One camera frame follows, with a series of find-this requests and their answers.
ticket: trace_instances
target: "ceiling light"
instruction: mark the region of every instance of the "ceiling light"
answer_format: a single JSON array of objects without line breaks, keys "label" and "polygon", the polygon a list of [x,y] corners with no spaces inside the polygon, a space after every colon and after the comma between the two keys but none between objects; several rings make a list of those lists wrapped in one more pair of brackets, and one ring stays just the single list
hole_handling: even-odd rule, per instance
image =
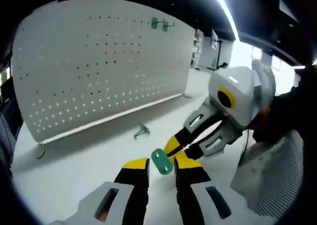
[{"label": "ceiling light", "polygon": [[297,65],[297,66],[293,66],[293,69],[305,69],[304,65]]},{"label": "ceiling light", "polygon": [[234,35],[236,41],[240,41],[237,27],[233,21],[233,17],[228,9],[228,6],[226,5],[224,0],[217,0],[217,1],[219,2],[222,10],[224,11],[224,13],[225,13],[225,15],[230,23],[230,26],[231,26],[231,29],[232,29],[232,32],[233,32],[233,35]]}]

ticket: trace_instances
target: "ceiling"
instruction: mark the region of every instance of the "ceiling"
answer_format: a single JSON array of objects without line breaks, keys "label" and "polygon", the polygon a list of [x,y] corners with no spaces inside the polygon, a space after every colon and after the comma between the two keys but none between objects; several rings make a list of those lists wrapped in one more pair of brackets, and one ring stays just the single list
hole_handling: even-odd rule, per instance
[{"label": "ceiling", "polygon": [[[0,56],[12,41],[18,23],[32,10],[54,0],[0,0]],[[220,38],[234,40],[230,24],[217,0],[128,0],[159,9],[200,29],[214,29]],[[313,41],[308,28],[279,10],[279,0],[225,0],[240,40],[274,54],[290,65],[310,64]]]}]

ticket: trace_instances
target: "pegboard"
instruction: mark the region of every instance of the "pegboard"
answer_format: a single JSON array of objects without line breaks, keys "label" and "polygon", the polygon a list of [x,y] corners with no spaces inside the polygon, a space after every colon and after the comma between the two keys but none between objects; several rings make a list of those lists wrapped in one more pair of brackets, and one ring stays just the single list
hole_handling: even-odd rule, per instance
[{"label": "pegboard", "polygon": [[[156,17],[170,25],[151,27]],[[19,25],[12,74],[37,142],[185,91],[195,30],[123,0],[69,0]]]}]

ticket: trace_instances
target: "table surface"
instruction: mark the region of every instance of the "table surface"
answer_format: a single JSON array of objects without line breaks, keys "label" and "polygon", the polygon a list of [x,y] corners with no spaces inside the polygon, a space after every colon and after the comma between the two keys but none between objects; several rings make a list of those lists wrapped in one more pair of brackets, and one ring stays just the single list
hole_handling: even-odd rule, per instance
[{"label": "table surface", "polygon": [[[113,181],[127,161],[150,158],[154,149],[163,148],[208,95],[209,77],[191,69],[186,89],[191,99],[180,96],[50,142],[43,145],[46,153],[41,159],[36,159],[41,146],[23,124],[12,164],[13,182],[22,200],[44,224],[68,218],[81,199]],[[151,133],[135,140],[140,122]],[[201,160],[213,181],[230,186],[245,143],[244,133],[223,154]],[[175,194],[174,174],[159,174],[151,161],[144,224],[182,224]]]}]

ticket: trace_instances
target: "fluorescent light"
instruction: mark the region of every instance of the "fluorescent light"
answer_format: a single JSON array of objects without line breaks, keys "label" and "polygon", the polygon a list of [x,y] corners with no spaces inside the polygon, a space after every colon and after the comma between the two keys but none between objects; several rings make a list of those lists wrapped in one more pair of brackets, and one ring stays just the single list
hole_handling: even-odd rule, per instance
[{"label": "fluorescent light", "polygon": [[297,66],[293,66],[293,69],[305,69],[304,65],[297,65]]},{"label": "fluorescent light", "polygon": [[217,1],[219,2],[222,10],[224,11],[224,13],[225,13],[225,15],[230,23],[230,26],[231,26],[231,29],[232,29],[232,32],[233,32],[233,35],[234,35],[236,41],[240,41],[237,27],[233,21],[233,17],[228,9],[228,6],[226,5],[224,0],[217,0]]}]

